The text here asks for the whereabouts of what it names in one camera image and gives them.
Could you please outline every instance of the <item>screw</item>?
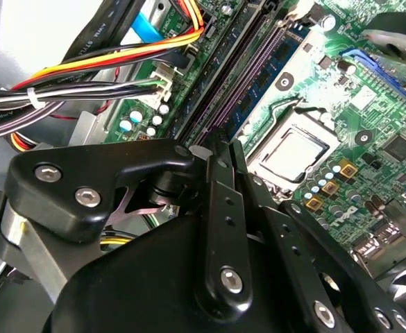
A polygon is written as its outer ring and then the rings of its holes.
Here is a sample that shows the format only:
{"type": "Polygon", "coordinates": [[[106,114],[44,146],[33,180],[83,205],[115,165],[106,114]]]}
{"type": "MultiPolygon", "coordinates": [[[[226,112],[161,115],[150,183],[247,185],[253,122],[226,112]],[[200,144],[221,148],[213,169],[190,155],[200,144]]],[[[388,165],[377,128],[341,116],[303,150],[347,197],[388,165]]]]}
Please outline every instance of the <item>screw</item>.
{"type": "Polygon", "coordinates": [[[42,165],[36,168],[35,176],[42,182],[57,182],[61,179],[61,171],[51,165],[42,165]]]}
{"type": "Polygon", "coordinates": [[[101,202],[99,193],[94,189],[88,189],[87,187],[76,191],[75,198],[82,206],[89,208],[96,207],[101,202]]]}
{"type": "Polygon", "coordinates": [[[380,321],[380,324],[382,324],[384,326],[384,328],[390,330],[391,329],[391,322],[385,316],[385,314],[383,312],[381,312],[380,310],[377,310],[377,309],[374,312],[375,312],[375,315],[377,316],[378,321],[380,321]]]}
{"type": "Polygon", "coordinates": [[[332,312],[322,303],[316,300],[314,302],[314,311],[320,321],[329,328],[334,328],[335,318],[332,312]]]}
{"type": "Polygon", "coordinates": [[[232,269],[225,268],[221,271],[221,282],[231,293],[240,293],[243,289],[243,281],[232,269]]]}
{"type": "Polygon", "coordinates": [[[189,156],[189,153],[187,152],[187,149],[182,147],[182,146],[175,146],[175,152],[177,152],[177,154],[183,156],[183,157],[187,157],[189,156]]]}
{"type": "Polygon", "coordinates": [[[291,204],[291,208],[294,210],[295,213],[301,214],[301,209],[295,203],[291,204]]]}
{"type": "Polygon", "coordinates": [[[406,330],[406,319],[396,310],[392,310],[394,313],[394,318],[396,319],[397,323],[406,330]]]}
{"type": "Polygon", "coordinates": [[[257,176],[253,176],[252,180],[255,184],[257,184],[258,186],[263,185],[263,181],[261,179],[259,179],[257,176]]]}
{"type": "Polygon", "coordinates": [[[218,159],[217,160],[218,164],[221,165],[223,168],[227,168],[228,165],[226,164],[226,162],[224,162],[222,159],[218,159]]]}

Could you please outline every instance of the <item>white connector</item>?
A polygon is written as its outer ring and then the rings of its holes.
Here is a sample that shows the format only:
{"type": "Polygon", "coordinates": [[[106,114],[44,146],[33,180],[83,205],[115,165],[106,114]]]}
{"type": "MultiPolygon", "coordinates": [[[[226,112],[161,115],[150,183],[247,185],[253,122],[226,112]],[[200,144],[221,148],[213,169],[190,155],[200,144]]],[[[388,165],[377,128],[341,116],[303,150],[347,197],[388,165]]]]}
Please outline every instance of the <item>white connector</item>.
{"type": "Polygon", "coordinates": [[[160,86],[160,91],[149,97],[142,97],[139,100],[151,108],[157,110],[161,102],[167,102],[171,96],[171,88],[174,79],[175,71],[164,64],[158,64],[155,71],[152,72],[150,78],[156,78],[164,83],[160,86]]]}

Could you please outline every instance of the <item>motherboard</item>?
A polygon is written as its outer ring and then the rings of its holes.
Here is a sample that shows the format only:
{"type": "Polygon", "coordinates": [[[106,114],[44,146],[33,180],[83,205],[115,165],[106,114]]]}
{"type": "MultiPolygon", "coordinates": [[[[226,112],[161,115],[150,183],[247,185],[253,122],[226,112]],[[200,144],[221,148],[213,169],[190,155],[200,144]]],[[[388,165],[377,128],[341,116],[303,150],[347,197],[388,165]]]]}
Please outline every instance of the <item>motherboard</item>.
{"type": "MultiPolygon", "coordinates": [[[[223,128],[277,202],[303,203],[344,248],[392,241],[392,215],[406,211],[406,62],[381,54],[368,26],[406,1],[318,0],[289,23],[297,1],[199,4],[206,28],[187,68],[137,73],[170,81],[170,96],[124,101],[106,141],[191,146],[223,128]]],[[[171,8],[160,32],[184,28],[171,8]]]]}

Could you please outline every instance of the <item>black wire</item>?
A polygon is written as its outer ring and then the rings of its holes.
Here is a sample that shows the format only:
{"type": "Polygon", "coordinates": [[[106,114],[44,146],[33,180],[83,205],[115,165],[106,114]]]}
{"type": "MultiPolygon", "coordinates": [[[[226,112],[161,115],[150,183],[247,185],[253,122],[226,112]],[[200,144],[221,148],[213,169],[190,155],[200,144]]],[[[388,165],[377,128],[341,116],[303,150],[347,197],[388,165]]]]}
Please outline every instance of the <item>black wire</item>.
{"type": "MultiPolygon", "coordinates": [[[[154,94],[158,91],[157,87],[125,87],[107,92],[87,92],[77,94],[63,94],[50,97],[40,97],[38,100],[41,102],[58,102],[58,101],[109,101],[112,99],[123,99],[128,97],[141,96],[145,94],[154,94]]],[[[0,111],[7,108],[18,108],[20,104],[27,105],[29,102],[25,101],[10,101],[0,103],[0,111]]]]}
{"type": "Polygon", "coordinates": [[[190,23],[190,17],[188,17],[186,15],[186,13],[181,8],[181,6],[178,4],[178,2],[176,2],[176,0],[170,0],[170,4],[172,5],[172,7],[174,7],[176,12],[184,19],[184,22],[190,23]]]}
{"type": "Polygon", "coordinates": [[[64,60],[120,44],[143,4],[144,1],[140,0],[103,0],[93,18],[71,44],[64,60]],[[119,40],[113,38],[115,33],[120,36],[119,40]]]}
{"type": "Polygon", "coordinates": [[[85,59],[90,59],[93,57],[97,56],[102,56],[107,53],[112,53],[120,50],[125,50],[125,49],[134,49],[135,47],[140,47],[140,46],[146,46],[147,43],[137,43],[137,44],[128,44],[128,45],[119,45],[119,46],[114,46],[114,47],[107,47],[105,49],[99,49],[93,52],[86,53],[84,55],[78,55],[77,57],[70,58],[68,60],[65,60],[61,62],[61,64],[69,64],[70,62],[75,62],[75,61],[80,61],[80,60],[85,60],[85,59]]]}
{"type": "Polygon", "coordinates": [[[47,76],[46,78],[39,78],[37,80],[34,80],[31,84],[20,88],[18,91],[22,91],[23,89],[27,89],[29,87],[35,87],[38,85],[47,84],[53,80],[68,77],[68,76],[71,76],[72,74],[84,74],[84,73],[90,73],[90,72],[94,72],[94,71],[102,71],[104,69],[110,69],[110,68],[126,66],[126,65],[133,65],[133,64],[137,64],[138,62],[143,62],[146,60],[155,60],[155,61],[169,63],[169,62],[164,61],[163,59],[158,59],[158,57],[169,54],[173,51],[174,51],[174,49],[168,49],[168,50],[157,52],[155,54],[144,55],[144,56],[136,58],[136,59],[119,62],[117,64],[103,65],[103,66],[98,66],[95,68],[87,68],[87,69],[75,69],[73,71],[69,71],[68,73],[53,74],[53,75],[47,76]]]}
{"type": "Polygon", "coordinates": [[[131,239],[138,237],[138,235],[136,235],[136,234],[132,234],[130,232],[122,231],[122,230],[115,230],[111,227],[107,227],[106,229],[104,229],[103,234],[105,237],[112,237],[115,235],[117,235],[119,237],[122,236],[122,237],[131,238],[131,239]]]}

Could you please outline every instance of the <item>red wire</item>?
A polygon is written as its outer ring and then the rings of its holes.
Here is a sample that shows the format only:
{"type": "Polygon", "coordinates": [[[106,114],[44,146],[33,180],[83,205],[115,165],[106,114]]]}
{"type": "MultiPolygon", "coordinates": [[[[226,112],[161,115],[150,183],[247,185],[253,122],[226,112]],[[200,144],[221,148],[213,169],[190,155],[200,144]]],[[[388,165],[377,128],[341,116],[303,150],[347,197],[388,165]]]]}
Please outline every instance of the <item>red wire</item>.
{"type": "Polygon", "coordinates": [[[118,64],[120,62],[126,61],[126,60],[132,60],[133,58],[139,57],[139,56],[146,56],[148,54],[152,54],[152,53],[156,53],[157,51],[149,51],[149,52],[143,52],[143,53],[139,53],[136,55],[126,55],[125,57],[121,57],[121,58],[117,58],[117,59],[111,59],[111,60],[105,60],[105,61],[101,61],[101,62],[95,62],[94,64],[90,64],[90,65],[84,65],[84,66],[79,66],[79,67],[74,67],[71,69],[66,69],[64,71],[56,71],[54,73],[50,73],[50,74],[46,74],[43,76],[39,76],[37,78],[29,78],[28,80],[25,80],[21,83],[18,83],[17,85],[15,85],[12,90],[17,90],[20,89],[26,85],[31,85],[32,82],[39,80],[40,78],[49,78],[50,76],[54,75],[54,74],[67,74],[71,71],[77,70],[77,69],[89,69],[89,68],[95,68],[95,67],[100,67],[100,66],[106,66],[106,65],[114,65],[114,64],[118,64]]]}
{"type": "Polygon", "coordinates": [[[21,148],[25,149],[26,151],[32,149],[32,147],[29,146],[27,143],[23,142],[23,141],[21,140],[21,138],[20,138],[18,135],[16,135],[15,133],[12,133],[11,135],[13,136],[13,139],[16,141],[16,143],[17,143],[21,148]]]}
{"type": "Polygon", "coordinates": [[[183,0],[178,0],[178,3],[180,4],[181,9],[183,9],[183,12],[187,15],[187,17],[190,17],[189,10],[187,9],[187,6],[185,5],[183,0]]]}
{"type": "Polygon", "coordinates": [[[62,120],[78,120],[78,117],[60,116],[59,114],[50,114],[50,117],[62,120]]]}

